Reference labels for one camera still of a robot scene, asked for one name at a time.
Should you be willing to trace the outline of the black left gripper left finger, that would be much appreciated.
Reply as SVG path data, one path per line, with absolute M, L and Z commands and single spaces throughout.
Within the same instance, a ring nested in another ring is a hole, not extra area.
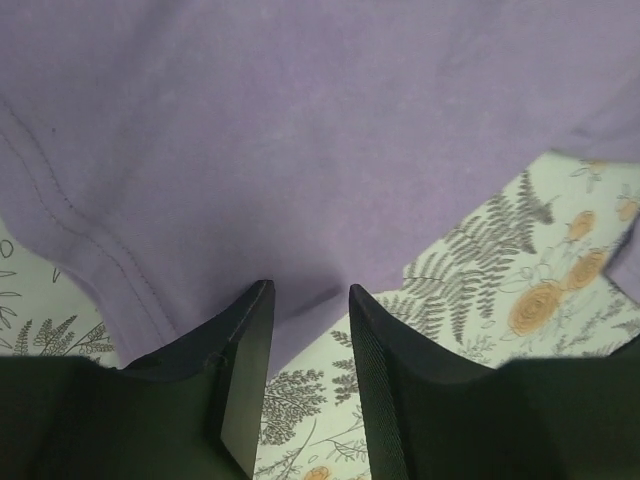
M 1 361 L 5 479 L 249 479 L 254 473 L 275 288 L 123 369 L 85 357 Z

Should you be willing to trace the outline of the purple t shirt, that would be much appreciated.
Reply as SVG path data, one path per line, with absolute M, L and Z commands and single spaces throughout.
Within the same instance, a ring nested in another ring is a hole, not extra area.
M 635 1 L 5 1 L 1 215 L 130 362 L 276 284 L 272 364 L 549 150 L 639 158 Z

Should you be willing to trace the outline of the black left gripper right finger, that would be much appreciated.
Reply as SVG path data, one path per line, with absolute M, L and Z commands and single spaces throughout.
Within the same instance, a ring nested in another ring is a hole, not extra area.
M 461 357 L 363 287 L 349 319 L 375 479 L 635 479 L 639 344 L 605 357 Z

